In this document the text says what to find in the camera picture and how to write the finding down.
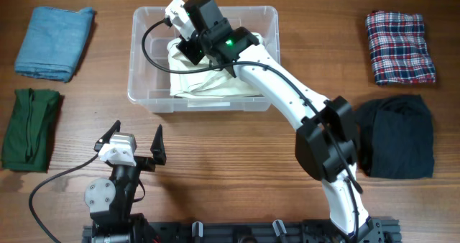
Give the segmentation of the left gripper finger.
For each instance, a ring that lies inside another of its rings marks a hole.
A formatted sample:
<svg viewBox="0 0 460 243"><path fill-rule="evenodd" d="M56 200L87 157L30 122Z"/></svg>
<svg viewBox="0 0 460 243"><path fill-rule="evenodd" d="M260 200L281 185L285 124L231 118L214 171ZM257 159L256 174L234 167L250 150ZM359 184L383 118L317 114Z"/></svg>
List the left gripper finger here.
<svg viewBox="0 0 460 243"><path fill-rule="evenodd" d="M162 125L160 124L155 132L150 152L153 157L165 157L165 146L163 142Z"/></svg>
<svg viewBox="0 0 460 243"><path fill-rule="evenodd" d="M114 124L111 126L111 128L102 137L99 138L96 144L103 145L105 143L109 143L109 140L111 139L111 137L116 132L120 132L120 129L121 129L121 122L119 120L116 120Z"/></svg>

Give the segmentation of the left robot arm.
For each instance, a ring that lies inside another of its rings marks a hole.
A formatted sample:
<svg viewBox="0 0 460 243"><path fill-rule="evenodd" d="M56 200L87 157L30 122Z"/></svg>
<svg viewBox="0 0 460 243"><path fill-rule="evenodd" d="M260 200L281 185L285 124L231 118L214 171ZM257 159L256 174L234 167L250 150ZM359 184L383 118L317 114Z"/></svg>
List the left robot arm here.
<svg viewBox="0 0 460 243"><path fill-rule="evenodd" d="M120 132L121 122L95 143L96 157L112 168L109 178L92 181L86 188L84 201L93 223L83 228L83 242L160 242L161 238L143 214L132 214L138 188L143 188L141 172L154 172L165 165L167 156L159 125L152 141L151 157L136 156L135 136Z"/></svg>

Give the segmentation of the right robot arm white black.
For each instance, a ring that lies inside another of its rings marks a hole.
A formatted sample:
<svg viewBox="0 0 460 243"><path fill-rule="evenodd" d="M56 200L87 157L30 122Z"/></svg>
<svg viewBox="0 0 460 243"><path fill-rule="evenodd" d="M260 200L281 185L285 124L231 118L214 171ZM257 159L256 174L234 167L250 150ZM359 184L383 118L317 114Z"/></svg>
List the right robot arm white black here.
<svg viewBox="0 0 460 243"><path fill-rule="evenodd" d="M303 85L245 27L233 28L214 0L174 0L165 13L180 33L179 50L208 70L226 70L257 89L295 130L295 157L321 181L331 223L348 242L359 242L370 220L357 183L359 133L354 112L341 96L330 100Z"/></svg>

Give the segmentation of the cream cloth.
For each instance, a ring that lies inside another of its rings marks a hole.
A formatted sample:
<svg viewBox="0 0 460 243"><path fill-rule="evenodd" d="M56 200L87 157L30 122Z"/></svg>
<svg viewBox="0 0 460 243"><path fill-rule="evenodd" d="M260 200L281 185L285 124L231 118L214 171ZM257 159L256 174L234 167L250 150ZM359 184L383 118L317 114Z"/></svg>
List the cream cloth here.
<svg viewBox="0 0 460 243"><path fill-rule="evenodd" d="M192 64L177 48L180 38L167 44L168 64L171 70L197 70L208 67L205 56L197 65ZM170 95L181 98L223 98L258 96L259 91L249 84L234 78L226 70L210 70L194 74L170 74Z"/></svg>

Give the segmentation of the red plaid cloth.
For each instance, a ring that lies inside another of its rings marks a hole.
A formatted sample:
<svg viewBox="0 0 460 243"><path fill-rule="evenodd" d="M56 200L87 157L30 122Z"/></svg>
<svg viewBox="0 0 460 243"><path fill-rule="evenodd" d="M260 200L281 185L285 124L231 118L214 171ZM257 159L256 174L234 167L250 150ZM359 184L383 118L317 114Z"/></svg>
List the red plaid cloth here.
<svg viewBox="0 0 460 243"><path fill-rule="evenodd" d="M421 14L375 11L367 15L365 27L377 85L436 82Z"/></svg>

